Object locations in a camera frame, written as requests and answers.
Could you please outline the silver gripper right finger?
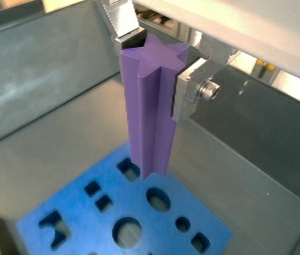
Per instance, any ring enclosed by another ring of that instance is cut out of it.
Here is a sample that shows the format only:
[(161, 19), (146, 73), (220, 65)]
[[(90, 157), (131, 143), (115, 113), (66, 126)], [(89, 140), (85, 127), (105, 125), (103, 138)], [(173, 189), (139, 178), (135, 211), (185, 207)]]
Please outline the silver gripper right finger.
[(172, 119), (180, 123), (196, 111), (201, 99), (213, 101), (220, 84), (213, 76), (236, 58), (237, 49), (202, 34), (198, 43), (197, 59), (182, 69), (176, 77)]

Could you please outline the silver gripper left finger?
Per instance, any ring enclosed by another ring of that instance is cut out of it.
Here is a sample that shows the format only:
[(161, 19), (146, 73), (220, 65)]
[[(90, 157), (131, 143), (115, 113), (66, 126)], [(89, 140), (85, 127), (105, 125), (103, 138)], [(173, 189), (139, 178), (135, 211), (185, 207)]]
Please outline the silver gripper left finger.
[(95, 0), (107, 24), (117, 55), (145, 45), (147, 30), (139, 25), (133, 0)]

